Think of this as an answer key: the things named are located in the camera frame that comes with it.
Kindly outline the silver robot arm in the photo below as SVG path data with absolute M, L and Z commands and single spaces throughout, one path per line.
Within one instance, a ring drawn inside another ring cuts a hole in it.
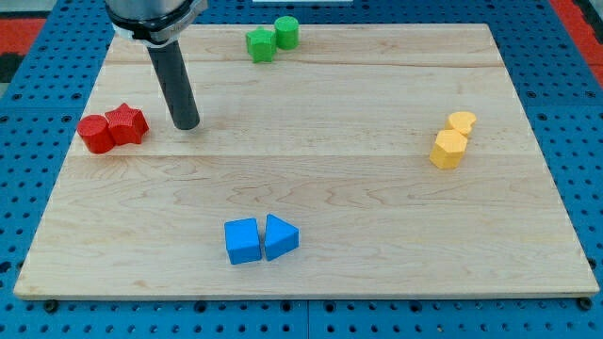
M 179 38 L 206 9 L 207 0 L 105 0 L 115 32 L 148 47 L 163 47 Z

